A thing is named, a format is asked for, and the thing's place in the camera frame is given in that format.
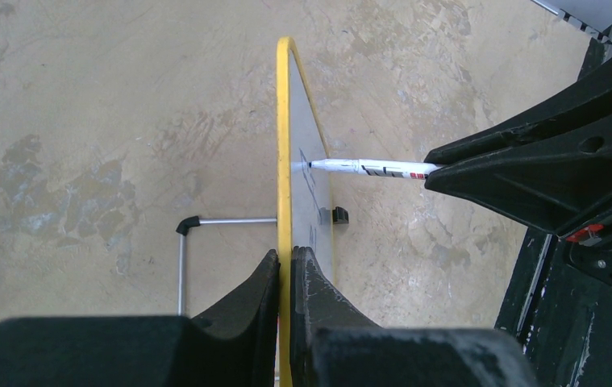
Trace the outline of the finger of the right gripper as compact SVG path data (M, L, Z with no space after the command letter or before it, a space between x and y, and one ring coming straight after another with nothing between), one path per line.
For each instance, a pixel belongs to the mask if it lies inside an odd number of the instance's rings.
M612 114L562 135L446 166L425 186L528 227L571 235L612 212Z
M573 131L612 114L612 58L558 94L498 125L435 148L425 161L454 164Z

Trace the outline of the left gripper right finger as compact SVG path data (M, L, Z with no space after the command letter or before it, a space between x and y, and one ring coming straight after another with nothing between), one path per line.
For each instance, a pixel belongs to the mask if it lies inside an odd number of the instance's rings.
M384 328L323 275L310 247L291 260L290 369L295 386L535 386L505 332Z

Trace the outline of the white marker pen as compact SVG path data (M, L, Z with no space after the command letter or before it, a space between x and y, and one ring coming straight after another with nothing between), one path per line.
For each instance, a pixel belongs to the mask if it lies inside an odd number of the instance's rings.
M308 162L313 169L329 173L351 173L372 177L426 180L440 164L371 159L323 159Z

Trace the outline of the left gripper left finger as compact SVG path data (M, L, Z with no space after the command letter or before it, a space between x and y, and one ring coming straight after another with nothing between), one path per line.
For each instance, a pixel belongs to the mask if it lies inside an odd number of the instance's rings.
M270 386L279 262L269 251L214 305L185 316L0 322L0 386Z

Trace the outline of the yellow framed whiteboard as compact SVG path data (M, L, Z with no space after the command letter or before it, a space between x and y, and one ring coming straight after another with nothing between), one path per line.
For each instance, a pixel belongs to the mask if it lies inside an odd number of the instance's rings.
M293 38L281 37L276 51L277 255L280 263L279 385L293 385L289 365L292 251L310 247L326 279L335 279L331 184L328 173L309 163L329 157L314 98Z

